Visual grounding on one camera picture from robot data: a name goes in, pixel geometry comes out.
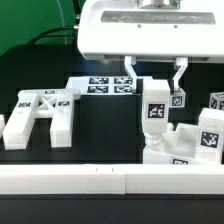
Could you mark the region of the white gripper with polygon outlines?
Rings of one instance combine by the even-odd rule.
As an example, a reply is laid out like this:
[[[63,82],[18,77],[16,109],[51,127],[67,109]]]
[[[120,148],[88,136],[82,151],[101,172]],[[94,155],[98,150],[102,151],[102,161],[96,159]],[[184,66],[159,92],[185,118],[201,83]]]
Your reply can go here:
[[[224,0],[87,0],[77,45],[89,60],[173,61],[172,91],[193,62],[224,63]]]

